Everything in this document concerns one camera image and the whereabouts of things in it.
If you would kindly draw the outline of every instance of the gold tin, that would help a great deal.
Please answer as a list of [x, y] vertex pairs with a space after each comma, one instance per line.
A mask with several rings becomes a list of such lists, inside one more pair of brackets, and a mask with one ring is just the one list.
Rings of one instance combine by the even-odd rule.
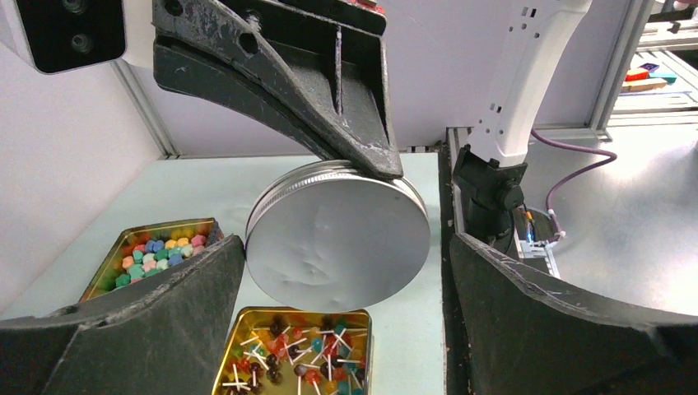
[[[250, 348], [256, 347], [260, 344], [260, 348], [263, 348], [265, 355], [268, 355], [267, 348], [261, 346], [261, 343], [267, 341], [267, 338], [272, 338], [271, 333], [269, 333], [269, 327], [272, 325], [275, 316], [280, 315], [284, 319], [284, 323], [287, 327], [290, 327], [286, 332], [290, 336], [289, 344], [295, 342], [292, 336], [293, 328], [302, 328], [303, 330], [308, 330], [313, 327], [319, 328], [323, 325], [323, 318], [331, 318], [333, 323], [341, 322], [347, 328], [347, 333], [351, 337], [352, 352], [350, 358], [356, 358], [358, 355], [365, 357], [365, 378], [363, 383], [361, 383], [361, 389], [365, 395], [370, 394], [370, 372], [371, 372], [371, 354], [372, 354], [372, 335], [371, 335], [371, 318], [367, 311], [356, 310], [348, 313], [341, 314], [320, 314], [320, 313], [309, 313], [305, 311], [300, 311], [292, 309], [289, 307], [247, 307], [240, 311], [237, 319], [235, 320], [235, 325], [230, 332], [230, 337], [228, 338], [228, 343], [226, 345], [226, 352], [223, 354], [223, 359], [221, 361], [221, 366], [218, 369], [218, 375], [216, 376], [216, 382], [213, 386], [212, 395], [230, 395], [233, 393], [231, 387], [224, 387], [224, 383], [234, 383], [235, 381], [235, 371], [232, 368], [233, 362], [239, 361], [240, 358], [236, 357], [234, 348], [237, 348], [240, 352], [240, 348], [243, 351], [249, 351]], [[240, 346], [240, 343], [246, 342], [251, 338], [259, 337], [258, 340]], [[307, 338], [308, 340], [301, 343], [300, 349], [307, 349], [310, 347], [310, 336], [308, 333], [304, 333], [301, 337]], [[300, 357], [298, 361], [294, 363], [294, 366], [301, 364], [309, 364], [313, 358], [317, 355], [317, 352], [311, 351], [306, 356]], [[317, 359], [314, 363], [316, 366], [320, 366], [323, 357]], [[258, 362], [256, 357], [249, 357], [249, 362]], [[286, 357], [280, 364], [280, 371], [283, 376], [283, 380], [279, 385], [273, 385], [266, 376], [267, 369], [262, 367], [265, 374], [262, 374], [262, 378], [259, 382], [263, 385], [263, 391], [260, 392], [264, 395], [298, 395], [298, 376], [294, 374], [294, 367]], [[331, 395], [331, 393], [326, 391], [326, 386], [328, 383], [327, 378], [325, 378], [318, 371], [320, 381], [318, 383], [319, 392], [321, 395]], [[242, 372], [238, 369], [238, 377], [247, 382], [251, 375]], [[347, 374], [347, 385], [350, 386], [351, 390], [357, 387], [356, 378], [351, 374]], [[317, 395], [315, 388], [307, 383], [304, 379], [301, 379], [300, 395]]]
[[195, 235], [205, 235], [206, 246], [223, 239], [221, 229], [213, 218], [162, 222], [124, 230], [92, 277], [80, 301], [94, 299], [113, 290], [116, 278], [126, 272], [121, 267], [122, 260], [131, 255], [137, 245], [145, 244], [150, 239], [191, 239]]

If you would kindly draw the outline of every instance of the jar lid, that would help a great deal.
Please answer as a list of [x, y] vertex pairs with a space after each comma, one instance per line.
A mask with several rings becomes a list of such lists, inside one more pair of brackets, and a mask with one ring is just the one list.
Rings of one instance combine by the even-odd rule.
[[405, 179], [377, 180], [346, 160], [293, 170], [254, 204], [247, 264], [279, 303], [338, 313], [394, 295], [424, 266], [430, 229]]

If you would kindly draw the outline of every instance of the purple cable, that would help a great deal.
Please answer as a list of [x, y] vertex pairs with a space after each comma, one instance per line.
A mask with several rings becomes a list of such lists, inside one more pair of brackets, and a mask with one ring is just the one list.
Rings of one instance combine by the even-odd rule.
[[584, 174], [590, 170], [594, 170], [598, 167], [601, 167], [603, 165], [607, 165], [614, 160], [618, 159], [618, 155], [616, 155], [613, 152], [610, 151], [605, 151], [605, 150], [599, 150], [597, 148], [587, 148], [586, 146], [573, 146], [571, 144], [565, 144], [564, 142], [556, 142], [550, 139], [547, 139], [538, 132], [536, 132], [534, 129], [531, 129], [531, 135], [534, 136], [537, 140], [542, 142], [543, 144], [547, 144], [548, 146], [553, 146], [555, 148], [561, 148], [563, 150], [567, 151], [576, 151], [576, 152], [583, 152], [585, 154], [594, 154], [594, 155], [603, 155], [603, 156], [608, 156], [607, 159], [601, 160], [596, 163], [592, 163], [589, 166], [586, 166], [582, 169], [579, 169], [575, 171], [574, 173], [564, 177], [560, 181], [557, 182], [551, 189], [550, 192], [547, 193], [546, 196], [546, 210], [548, 214], [550, 214], [550, 219], [552, 220], [552, 224], [555, 226], [555, 236], [550, 238], [548, 240], [548, 243], [554, 243], [558, 241], [561, 237], [565, 236], [565, 232], [562, 230], [562, 226], [560, 225], [560, 222], [557, 220], [557, 215], [555, 215], [555, 211], [552, 209], [552, 198], [553, 195], [555, 195], [555, 192], [557, 192], [558, 189], [564, 184], [566, 184], [568, 181], [573, 179], [574, 177], [577, 177], [578, 175]]

